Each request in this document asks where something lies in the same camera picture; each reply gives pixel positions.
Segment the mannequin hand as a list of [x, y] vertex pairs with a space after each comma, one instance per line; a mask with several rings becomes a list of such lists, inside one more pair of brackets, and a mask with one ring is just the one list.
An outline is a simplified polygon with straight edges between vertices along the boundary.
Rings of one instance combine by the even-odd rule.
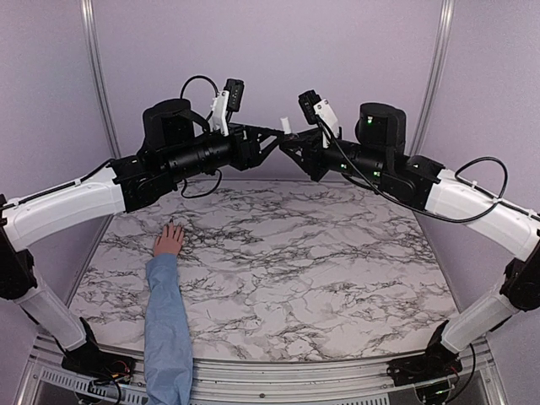
[[171, 254], [178, 257], [183, 247], [183, 240], [183, 227], [179, 224], [175, 225], [173, 222], [167, 223], [154, 242], [153, 256]]

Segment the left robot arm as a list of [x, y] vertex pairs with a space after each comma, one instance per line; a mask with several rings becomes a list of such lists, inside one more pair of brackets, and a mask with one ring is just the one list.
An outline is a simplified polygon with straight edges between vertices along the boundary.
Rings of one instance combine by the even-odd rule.
[[99, 349], [89, 324], [77, 318], [35, 270], [29, 248], [38, 240], [91, 219], [130, 213], [177, 191], [180, 182], [229, 165], [259, 166], [290, 131], [230, 122], [239, 105], [223, 91], [204, 118], [186, 99], [165, 100], [143, 113], [144, 140], [132, 156], [110, 159], [89, 174], [22, 198], [1, 200], [1, 297], [48, 331], [62, 365], [106, 377], [132, 367], [129, 357]]

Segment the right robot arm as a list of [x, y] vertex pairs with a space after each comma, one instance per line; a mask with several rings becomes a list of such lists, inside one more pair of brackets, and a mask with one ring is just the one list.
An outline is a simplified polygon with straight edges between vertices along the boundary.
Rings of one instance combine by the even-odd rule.
[[359, 108], [354, 142], [341, 137], [338, 119], [326, 100], [304, 100], [310, 129], [293, 132], [281, 121], [281, 149], [313, 181], [336, 171], [353, 184], [428, 218], [462, 224], [511, 255], [503, 280], [458, 316], [440, 324], [419, 355], [388, 363], [396, 386], [454, 374], [458, 359], [476, 338], [502, 326], [513, 315], [539, 307], [539, 215], [463, 178], [459, 170], [421, 155], [405, 154], [404, 111], [381, 103]]

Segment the blue sleeved forearm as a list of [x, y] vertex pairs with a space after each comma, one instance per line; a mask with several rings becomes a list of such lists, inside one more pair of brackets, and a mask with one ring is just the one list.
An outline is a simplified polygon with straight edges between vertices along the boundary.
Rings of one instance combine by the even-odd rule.
[[144, 326], [144, 378], [150, 404], [188, 404], [192, 340], [178, 284], [177, 259], [159, 254], [146, 266], [150, 296]]

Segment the white cap with brush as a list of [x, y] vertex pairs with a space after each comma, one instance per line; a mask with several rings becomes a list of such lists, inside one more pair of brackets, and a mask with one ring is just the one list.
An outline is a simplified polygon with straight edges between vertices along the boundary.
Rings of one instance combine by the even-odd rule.
[[290, 135], [292, 133], [292, 128], [290, 126], [290, 122], [288, 117], [281, 117], [280, 118], [281, 126], [283, 129], [284, 135]]

